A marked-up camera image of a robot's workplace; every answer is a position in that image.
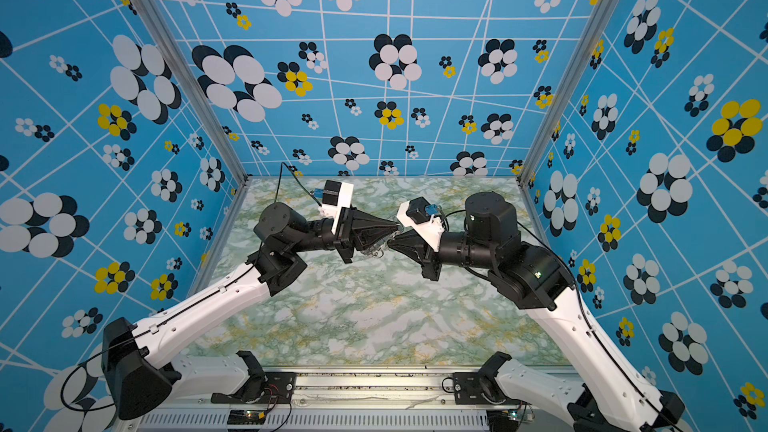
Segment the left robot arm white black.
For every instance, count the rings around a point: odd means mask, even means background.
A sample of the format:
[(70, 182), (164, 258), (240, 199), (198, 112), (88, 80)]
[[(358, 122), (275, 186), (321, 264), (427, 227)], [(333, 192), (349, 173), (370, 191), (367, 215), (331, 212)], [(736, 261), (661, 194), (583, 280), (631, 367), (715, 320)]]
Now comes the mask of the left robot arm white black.
[(253, 403), (267, 389), (255, 355), (239, 351), (223, 359), (182, 351), (242, 310), (288, 288), (305, 271), (301, 255), (335, 251), (345, 263), (398, 230), (396, 222), (354, 207), (337, 217), (309, 221), (282, 202), (266, 207), (254, 231), (259, 249), (223, 279), (176, 306), (104, 330), (101, 367), (117, 417), (140, 418), (171, 398), (209, 395), (226, 403)]

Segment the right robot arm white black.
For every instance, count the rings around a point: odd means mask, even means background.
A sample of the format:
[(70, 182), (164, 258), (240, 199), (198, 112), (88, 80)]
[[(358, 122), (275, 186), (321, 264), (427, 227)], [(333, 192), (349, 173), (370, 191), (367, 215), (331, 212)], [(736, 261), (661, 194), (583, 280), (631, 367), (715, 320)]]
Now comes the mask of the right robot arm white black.
[(404, 202), (397, 218), (406, 230), (388, 246), (432, 281), (445, 265), (485, 278), (547, 333), (579, 376), (559, 379), (496, 352), (478, 372), (486, 397), (525, 402), (576, 431), (677, 429), (682, 399), (652, 385), (623, 355), (554, 252), (522, 240), (515, 207), (495, 192), (480, 192), (466, 199), (464, 214), (463, 230), (451, 232), (438, 206), (423, 197)]

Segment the steel key organizer plate with rings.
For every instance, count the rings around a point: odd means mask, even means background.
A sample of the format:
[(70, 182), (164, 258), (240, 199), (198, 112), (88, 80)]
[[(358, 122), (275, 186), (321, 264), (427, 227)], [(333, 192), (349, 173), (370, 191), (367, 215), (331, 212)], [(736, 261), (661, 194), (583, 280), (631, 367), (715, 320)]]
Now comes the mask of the steel key organizer plate with rings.
[(388, 250), (388, 241), (391, 240), (395, 234), (389, 234), (381, 239), (377, 240), (370, 248), (363, 251), (363, 254), (367, 257), (382, 258)]

